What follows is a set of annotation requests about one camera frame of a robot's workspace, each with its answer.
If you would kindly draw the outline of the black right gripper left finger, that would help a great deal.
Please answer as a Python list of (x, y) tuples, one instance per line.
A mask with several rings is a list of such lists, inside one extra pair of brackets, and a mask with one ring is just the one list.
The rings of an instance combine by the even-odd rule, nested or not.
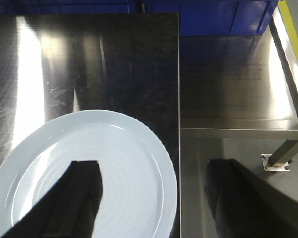
[(4, 238), (90, 238), (102, 200), (97, 161), (72, 161), (66, 171)]

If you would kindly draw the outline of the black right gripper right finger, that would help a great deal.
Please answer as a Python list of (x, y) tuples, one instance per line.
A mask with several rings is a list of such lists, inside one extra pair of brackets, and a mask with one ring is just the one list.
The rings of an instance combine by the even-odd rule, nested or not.
[(206, 197), (220, 238), (298, 238), (298, 202), (235, 159), (210, 159)]

